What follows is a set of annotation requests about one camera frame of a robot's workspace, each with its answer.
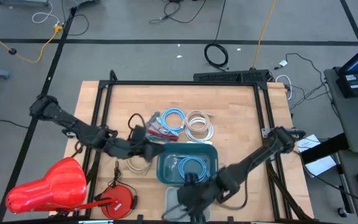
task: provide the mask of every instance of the wooden tabletop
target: wooden tabletop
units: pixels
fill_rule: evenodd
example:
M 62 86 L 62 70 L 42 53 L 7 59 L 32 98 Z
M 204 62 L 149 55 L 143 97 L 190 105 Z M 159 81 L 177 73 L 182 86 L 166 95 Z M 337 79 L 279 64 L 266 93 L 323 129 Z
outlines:
M 78 97 L 75 116 L 88 124 L 91 122 L 93 114 L 97 87 L 98 82 L 83 82 Z M 282 83 L 268 83 L 268 92 L 275 125 L 291 128 L 292 121 Z M 262 92 L 260 92 L 260 97 L 264 120 L 268 127 Z M 103 103 L 101 107 L 98 122 L 101 120 Z M 113 86 L 107 125 L 111 129 L 118 130 L 119 138 L 126 139 L 130 131 L 127 122 L 132 114 L 139 113 L 145 120 L 148 120 L 154 111 L 163 113 L 169 108 L 179 108 L 185 113 L 191 110 L 201 110 L 212 115 L 214 136 L 211 141 L 218 150 L 220 167 L 243 160 L 262 145 L 254 91 L 252 87 L 248 86 L 115 85 Z M 136 123 L 140 124 L 140 120 L 134 119 L 133 124 Z M 178 126 L 180 119 L 178 116 L 172 115 L 168 117 L 167 123 L 171 126 Z M 181 132 L 179 142 L 187 141 L 184 131 Z M 65 157 L 74 153 L 75 143 L 76 139 L 68 140 Z M 75 159 L 82 164 L 83 156 L 84 153 L 79 154 Z M 112 180 L 115 161 L 116 159 L 103 153 L 95 195 L 101 193 L 107 187 L 108 182 Z M 133 161 L 138 166 L 144 163 L 144 160 L 138 157 Z M 138 214 L 143 214 L 145 220 L 160 220 L 165 208 L 165 190 L 169 185 L 164 185 L 157 180 L 156 161 L 157 158 L 154 159 L 149 172 L 144 175 L 131 172 L 126 163 L 119 160 L 122 172 L 121 181 L 133 186 L 139 196 L 137 208 L 126 219 L 136 219 Z M 313 217 L 299 156 L 295 153 L 286 154 L 282 156 L 282 161 L 288 191 L 305 213 Z M 212 205 L 211 220 L 224 221 L 227 220 L 227 216 L 233 216 L 235 221 L 274 221 L 265 166 L 258 166 L 250 172 L 248 193 L 247 206 L 242 210 L 231 211 Z M 242 184 L 240 191 L 226 204 L 240 206 L 244 197 L 244 184 Z M 278 200 L 281 206 L 280 213 L 284 217 L 281 197 Z M 106 218 L 100 208 L 92 209 L 91 217 Z

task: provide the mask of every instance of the plastic container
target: plastic container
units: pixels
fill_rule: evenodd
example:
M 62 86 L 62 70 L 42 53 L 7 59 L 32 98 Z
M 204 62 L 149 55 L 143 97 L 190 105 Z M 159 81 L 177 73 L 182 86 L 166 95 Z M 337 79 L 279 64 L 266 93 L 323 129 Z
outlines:
M 170 208 L 173 208 L 174 206 L 177 206 L 178 204 L 179 204 L 178 188 L 176 187 L 167 188 L 167 191 L 165 192 L 165 211 L 167 211 Z M 173 222 L 190 222 L 189 215 L 177 219 L 178 217 L 181 217 L 183 215 L 184 213 L 183 209 L 184 207 L 177 207 L 176 209 L 167 213 L 165 215 L 165 219 Z M 211 206 L 208 206 L 208 208 L 206 208 L 203 213 L 205 216 L 205 220 L 208 222 L 211 219 Z
M 214 146 L 202 143 L 166 143 L 163 145 L 163 153 L 157 159 L 157 178 L 161 183 L 184 184 L 185 181 L 178 170 L 179 162 L 184 159 L 181 156 L 197 156 L 204 160 L 210 175 L 214 175 L 218 170 L 218 152 Z M 196 161 L 189 161 L 183 169 L 185 172 L 200 174 L 202 166 Z

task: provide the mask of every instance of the black box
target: black box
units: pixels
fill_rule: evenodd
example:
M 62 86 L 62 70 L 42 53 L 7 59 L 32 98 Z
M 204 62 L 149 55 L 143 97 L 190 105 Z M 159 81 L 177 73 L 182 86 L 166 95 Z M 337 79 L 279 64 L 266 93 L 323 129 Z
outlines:
M 345 98 L 358 97 L 358 74 L 340 75 L 336 83 Z

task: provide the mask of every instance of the floor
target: floor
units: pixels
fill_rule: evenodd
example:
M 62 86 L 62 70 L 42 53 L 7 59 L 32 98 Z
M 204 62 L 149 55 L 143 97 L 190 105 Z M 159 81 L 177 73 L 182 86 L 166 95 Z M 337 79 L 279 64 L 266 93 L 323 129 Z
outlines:
M 60 0 L 50 2 L 54 7 L 53 14 L 63 21 Z M 202 1 L 185 0 L 175 16 L 188 20 L 201 4 Z M 270 4 L 268 0 L 227 1 L 218 40 L 225 43 L 231 71 L 247 70 L 252 66 L 255 43 Z M 10 79 L 0 79 L 0 119 L 28 126 L 29 106 L 45 81 L 50 82 L 48 93 L 56 96 L 64 109 L 74 112 L 81 82 L 107 79 L 110 69 L 120 80 L 192 80 L 194 73 L 217 72 L 204 59 L 203 49 L 216 35 L 223 0 L 207 1 L 198 17 L 189 24 L 174 21 L 149 24 L 150 20 L 163 17 L 164 5 L 160 0 L 102 0 L 98 5 L 80 8 L 76 14 L 88 18 L 89 29 L 83 35 L 68 36 L 54 72 L 51 63 L 57 51 L 57 40 L 46 47 L 39 63 L 19 60 L 0 46 L 0 69 L 11 72 Z M 31 16 L 39 11 L 48 10 L 44 7 L 0 6 L 0 38 L 21 55 L 31 58 L 36 58 L 42 43 L 53 34 L 52 26 L 56 23 L 54 18 L 49 18 L 44 23 L 34 24 Z M 76 17 L 70 33 L 82 32 L 85 27 L 83 17 Z M 319 73 L 309 62 L 289 55 L 286 67 L 273 68 L 290 52 L 311 59 L 321 71 L 343 65 L 358 52 L 358 0 L 278 1 L 264 40 L 257 68 L 271 70 L 274 77 L 288 75 L 293 85 L 310 91 L 320 84 L 320 80 Z M 213 61 L 223 59 L 218 50 L 211 49 L 209 54 Z M 316 91 L 315 95 L 320 93 L 324 90 Z M 301 98 L 301 92 L 295 90 L 289 100 L 290 106 Z M 291 112 L 294 113 L 294 125 L 309 134 L 329 138 L 342 132 L 326 95 L 306 101 Z M 62 157 L 66 138 L 60 130 L 53 123 L 38 122 L 18 184 L 38 179 Z M 0 123 L 0 203 L 23 139 L 30 137 L 26 132 L 26 129 L 9 123 Z M 339 183 L 334 170 L 322 177 Z M 306 179 L 316 218 L 334 223 L 357 223 L 355 215 L 348 218 L 337 215 L 336 209 L 342 206 L 339 192 L 316 179 Z M 44 213 L 14 215 L 7 212 L 3 220 L 45 216 Z

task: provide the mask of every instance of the yellow extension cord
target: yellow extension cord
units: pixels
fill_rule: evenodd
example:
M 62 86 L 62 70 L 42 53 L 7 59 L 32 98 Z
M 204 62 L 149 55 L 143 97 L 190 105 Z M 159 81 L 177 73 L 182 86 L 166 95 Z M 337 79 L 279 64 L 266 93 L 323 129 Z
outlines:
M 40 51 L 40 55 L 38 56 L 38 58 L 37 58 L 36 60 L 30 60 L 30 59 L 28 59 L 28 58 L 26 58 L 26 57 L 24 57 L 24 56 L 21 56 L 21 55 L 19 55 L 19 54 L 17 54 L 17 53 L 16 53 L 15 55 L 18 56 L 20 59 L 25 60 L 25 61 L 30 62 L 30 63 L 37 63 L 37 62 L 39 62 L 39 61 L 41 60 L 41 58 L 42 58 L 42 54 L 44 53 L 44 48 L 49 44 L 49 42 L 51 42 L 51 41 L 53 40 L 53 38 L 55 38 L 55 36 L 56 36 L 60 31 L 63 30 L 63 27 L 62 27 L 62 26 L 54 26 L 53 28 L 55 29 L 55 33 L 54 33 L 53 36 L 42 46 L 41 51 Z M 6 49 L 8 49 L 8 51 L 11 51 L 11 50 L 12 50 L 9 46 L 7 46 L 6 44 L 4 44 L 2 41 L 0 41 L 0 44 L 1 44 L 3 47 L 5 47 Z
M 262 41 L 262 38 L 265 34 L 265 29 L 267 27 L 267 24 L 269 23 L 270 16 L 272 16 L 272 12 L 273 12 L 275 5 L 276 5 L 276 0 L 273 0 L 272 6 L 270 7 L 270 11 L 268 12 L 268 16 L 267 16 L 265 24 L 264 24 L 264 28 L 262 29 L 260 36 L 259 36 L 258 47 L 256 48 L 255 59 L 254 59 L 254 64 L 253 64 L 252 68 L 255 68 L 256 62 L 258 61 L 260 42 Z

